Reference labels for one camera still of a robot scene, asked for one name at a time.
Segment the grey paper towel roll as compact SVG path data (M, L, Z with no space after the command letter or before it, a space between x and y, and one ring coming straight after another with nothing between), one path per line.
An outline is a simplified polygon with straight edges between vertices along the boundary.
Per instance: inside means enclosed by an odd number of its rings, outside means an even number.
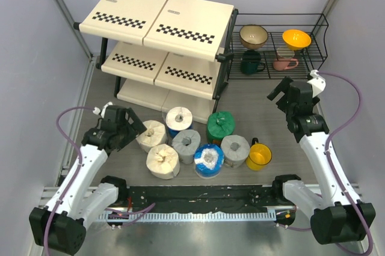
M228 168L238 168L241 166L250 152L250 144L239 135L225 136L220 148L224 153L224 166Z
M192 129L180 131L171 142L172 147L179 156L179 160L187 165L193 163L195 152L200 144L201 136L199 132Z

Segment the beige brown bowl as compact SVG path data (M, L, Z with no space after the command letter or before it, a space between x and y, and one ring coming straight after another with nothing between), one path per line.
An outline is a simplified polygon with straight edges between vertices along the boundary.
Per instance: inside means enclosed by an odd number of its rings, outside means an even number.
M241 44L251 50L264 46L268 40L268 32L259 25L244 25L239 31Z

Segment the green paper towel roll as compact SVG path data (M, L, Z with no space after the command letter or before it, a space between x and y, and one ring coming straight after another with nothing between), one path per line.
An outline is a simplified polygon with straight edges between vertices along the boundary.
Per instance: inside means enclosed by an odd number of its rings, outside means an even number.
M229 111L211 114L206 125L206 137L209 144L221 145L224 137L235 130L235 119Z

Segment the yellow enamel mug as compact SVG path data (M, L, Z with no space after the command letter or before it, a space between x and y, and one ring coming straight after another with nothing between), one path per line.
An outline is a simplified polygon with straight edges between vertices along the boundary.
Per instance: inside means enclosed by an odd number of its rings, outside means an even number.
M253 171L264 169L272 160L273 154L268 146L261 144L258 138L253 138L250 151L245 162Z

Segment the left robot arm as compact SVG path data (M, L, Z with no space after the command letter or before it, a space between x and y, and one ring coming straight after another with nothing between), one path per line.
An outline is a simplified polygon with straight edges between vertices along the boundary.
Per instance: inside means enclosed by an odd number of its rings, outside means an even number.
M34 241L47 255L52 250L75 255L89 226L111 204L122 207L128 200L126 180L106 176L90 196L86 192L113 151L120 151L146 131L132 108L108 102L92 112L97 124L84 133L81 145L73 145L77 158L62 184L45 204L29 214Z

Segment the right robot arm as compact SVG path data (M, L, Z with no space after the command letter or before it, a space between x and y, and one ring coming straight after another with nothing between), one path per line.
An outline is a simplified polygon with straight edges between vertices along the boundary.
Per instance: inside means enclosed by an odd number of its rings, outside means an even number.
M313 111L324 88L325 79L318 75L306 82L285 77L267 97L274 100L283 94L276 105L285 113L288 130L309 159L321 191L320 195L312 192L296 175L281 175L271 196L277 204L290 201L302 210L318 243L358 242L369 238L375 209L349 183L327 123Z

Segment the cream paper towel roll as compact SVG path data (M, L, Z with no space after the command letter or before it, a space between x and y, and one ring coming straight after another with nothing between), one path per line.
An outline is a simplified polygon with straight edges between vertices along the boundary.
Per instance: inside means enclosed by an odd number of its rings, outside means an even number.
M180 171L179 155L167 144L157 145L148 152L146 166L155 177L170 180Z
M136 137L140 148L148 153L157 145L168 142L165 125L156 120L147 120L143 122L146 131Z

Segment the yellow orange bowl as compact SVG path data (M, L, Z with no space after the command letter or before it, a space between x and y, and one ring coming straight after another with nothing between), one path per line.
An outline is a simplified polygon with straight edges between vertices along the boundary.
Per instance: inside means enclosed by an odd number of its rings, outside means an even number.
M307 48L312 43L309 34L298 29L289 29L282 34L282 39L288 49L296 51Z

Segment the cream checkered three-tier shelf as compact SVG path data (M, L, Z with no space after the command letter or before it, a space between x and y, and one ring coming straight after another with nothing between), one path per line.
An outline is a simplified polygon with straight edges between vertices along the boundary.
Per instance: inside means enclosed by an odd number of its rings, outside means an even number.
M73 26L102 38L100 69L116 77L118 99L161 112L185 107L204 124L227 86L237 15L206 0L100 0Z

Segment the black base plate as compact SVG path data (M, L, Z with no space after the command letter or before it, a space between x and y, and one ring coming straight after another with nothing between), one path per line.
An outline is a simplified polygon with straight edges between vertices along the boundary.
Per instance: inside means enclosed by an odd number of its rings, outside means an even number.
M154 213L253 213L293 205L262 185L131 186L128 195L135 211L154 203Z

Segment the pink mug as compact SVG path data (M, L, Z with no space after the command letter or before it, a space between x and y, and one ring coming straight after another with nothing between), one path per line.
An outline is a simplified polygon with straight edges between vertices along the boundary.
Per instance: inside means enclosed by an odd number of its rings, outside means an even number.
M276 50L276 57L276 60L273 62L273 68L277 71L294 69L299 65L295 52L287 47L279 47Z

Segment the dark green mug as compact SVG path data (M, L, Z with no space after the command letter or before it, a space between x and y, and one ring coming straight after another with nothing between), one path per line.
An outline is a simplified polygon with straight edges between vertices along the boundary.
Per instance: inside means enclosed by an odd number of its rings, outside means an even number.
M253 75L265 70L262 55L256 50L247 50L242 54L240 70L245 75Z

